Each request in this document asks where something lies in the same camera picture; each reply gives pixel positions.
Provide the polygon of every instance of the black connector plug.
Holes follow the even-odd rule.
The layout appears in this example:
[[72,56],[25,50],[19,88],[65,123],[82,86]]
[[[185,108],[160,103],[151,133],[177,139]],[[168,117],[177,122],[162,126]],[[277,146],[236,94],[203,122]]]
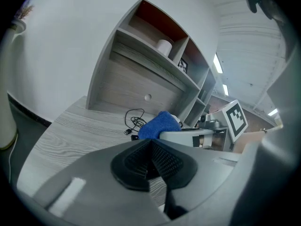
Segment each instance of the black connector plug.
[[124,132],[124,134],[125,135],[128,135],[128,134],[130,134],[132,132],[132,129],[127,129],[125,132]]

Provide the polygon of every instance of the black baseboard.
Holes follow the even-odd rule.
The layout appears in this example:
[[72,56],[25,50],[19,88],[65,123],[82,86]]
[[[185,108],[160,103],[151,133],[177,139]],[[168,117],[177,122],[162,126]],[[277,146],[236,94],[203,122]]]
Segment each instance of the black baseboard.
[[31,112],[30,110],[26,109],[23,105],[21,105],[19,102],[17,102],[12,96],[8,94],[8,100],[10,103],[12,103],[19,111],[27,115],[29,118],[32,118],[36,122],[42,124],[43,126],[46,126],[47,128],[51,125],[51,122],[39,117],[35,113]]

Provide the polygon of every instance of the ceiling light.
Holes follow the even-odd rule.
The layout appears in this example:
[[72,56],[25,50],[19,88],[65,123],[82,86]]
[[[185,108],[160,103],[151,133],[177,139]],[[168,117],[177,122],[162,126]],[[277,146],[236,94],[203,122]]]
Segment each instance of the ceiling light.
[[272,116],[272,115],[275,115],[277,112],[278,112],[278,110],[275,109],[275,110],[273,110],[272,112],[270,112],[268,115],[269,115],[269,116]]
[[226,86],[226,85],[222,85],[223,87],[224,87],[224,91],[225,91],[225,95],[229,95],[229,93],[228,93],[228,87]]
[[217,57],[216,54],[215,54],[215,56],[214,56],[213,63],[214,63],[214,65],[215,65],[215,67],[216,67],[217,72],[218,72],[218,73],[222,73],[222,67],[221,67],[220,61],[218,60],[218,57]]

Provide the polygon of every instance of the dried flower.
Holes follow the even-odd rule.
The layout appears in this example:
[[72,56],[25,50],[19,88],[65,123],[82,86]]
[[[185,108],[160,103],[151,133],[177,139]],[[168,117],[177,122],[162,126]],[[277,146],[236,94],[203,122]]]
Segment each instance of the dried flower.
[[33,10],[33,5],[29,5],[30,0],[25,1],[25,3],[19,8],[19,10],[16,12],[15,17],[19,19],[26,18],[29,13]]

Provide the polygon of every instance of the wood grain surface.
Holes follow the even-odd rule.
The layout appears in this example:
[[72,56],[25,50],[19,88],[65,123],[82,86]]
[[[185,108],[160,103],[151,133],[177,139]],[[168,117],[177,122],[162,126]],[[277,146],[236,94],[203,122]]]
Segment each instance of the wood grain surface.
[[[169,81],[133,60],[112,52],[97,101],[131,109],[143,108],[151,114],[160,111],[173,113],[182,94],[183,91]],[[145,100],[146,95],[151,95],[151,99]]]
[[[128,108],[109,103],[95,104],[87,110],[87,97],[82,97],[62,113],[45,131],[28,155],[20,172],[17,189],[30,197],[53,175],[81,156],[96,150],[131,141],[124,116]],[[129,112],[140,116],[140,111]],[[145,113],[147,122],[155,115]],[[164,204],[166,185],[160,178],[150,182],[150,194],[158,206]]]
[[152,61],[151,59],[147,58],[143,54],[137,52],[136,50],[122,44],[116,43],[112,49],[114,52],[121,54],[127,58],[134,60],[135,62],[141,64],[142,66],[148,68],[149,70],[153,71],[157,75],[161,76],[162,78],[166,79],[182,91],[186,91],[186,85],[184,85],[178,78],[176,78],[172,73],[164,69],[162,66],[157,64],[156,62]]

